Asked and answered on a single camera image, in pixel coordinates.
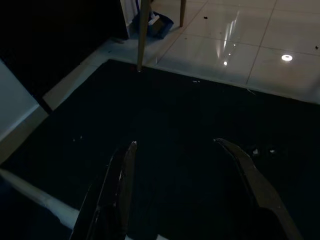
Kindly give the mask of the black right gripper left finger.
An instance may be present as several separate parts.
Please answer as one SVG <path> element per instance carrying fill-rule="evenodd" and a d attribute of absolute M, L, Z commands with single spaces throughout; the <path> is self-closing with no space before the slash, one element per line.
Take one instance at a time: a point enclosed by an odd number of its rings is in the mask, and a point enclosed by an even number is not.
<path fill-rule="evenodd" d="M 124 240 L 132 201 L 137 142 L 115 150 L 109 164 L 89 187 L 71 240 Z"/>

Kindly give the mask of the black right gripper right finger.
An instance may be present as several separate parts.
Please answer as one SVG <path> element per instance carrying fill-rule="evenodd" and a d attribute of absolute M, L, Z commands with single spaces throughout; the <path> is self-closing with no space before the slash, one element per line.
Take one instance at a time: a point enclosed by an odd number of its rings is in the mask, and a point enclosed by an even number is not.
<path fill-rule="evenodd" d="M 216 138 L 214 141 L 219 143 L 235 159 L 242 173 L 243 180 L 254 195 L 258 206 L 270 210 L 275 214 L 289 240 L 302 240 L 303 236 L 279 193 L 256 168 L 251 157 L 239 146 L 223 138 Z"/>

